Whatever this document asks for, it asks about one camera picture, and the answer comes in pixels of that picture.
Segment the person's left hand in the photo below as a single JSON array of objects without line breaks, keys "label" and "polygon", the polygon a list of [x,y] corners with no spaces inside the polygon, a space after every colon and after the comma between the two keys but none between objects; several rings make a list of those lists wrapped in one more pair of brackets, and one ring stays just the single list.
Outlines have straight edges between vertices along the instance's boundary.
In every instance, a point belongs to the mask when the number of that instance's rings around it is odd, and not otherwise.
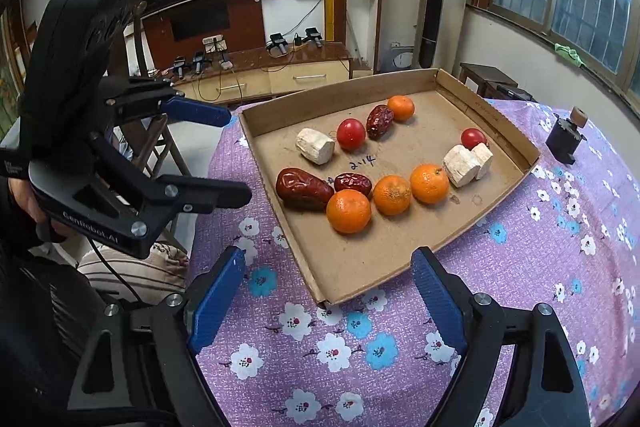
[{"label": "person's left hand", "polygon": [[9,190],[13,195],[17,205],[19,205],[30,217],[32,217],[32,220],[34,220],[37,225],[52,225],[55,233],[63,236],[64,239],[69,239],[75,234],[72,229],[66,227],[65,225],[62,225],[62,223],[55,220],[49,220],[49,217],[42,211],[42,209],[38,205],[35,194],[32,191],[32,187],[30,186],[30,183],[28,181],[10,178],[8,180],[8,185]]}]

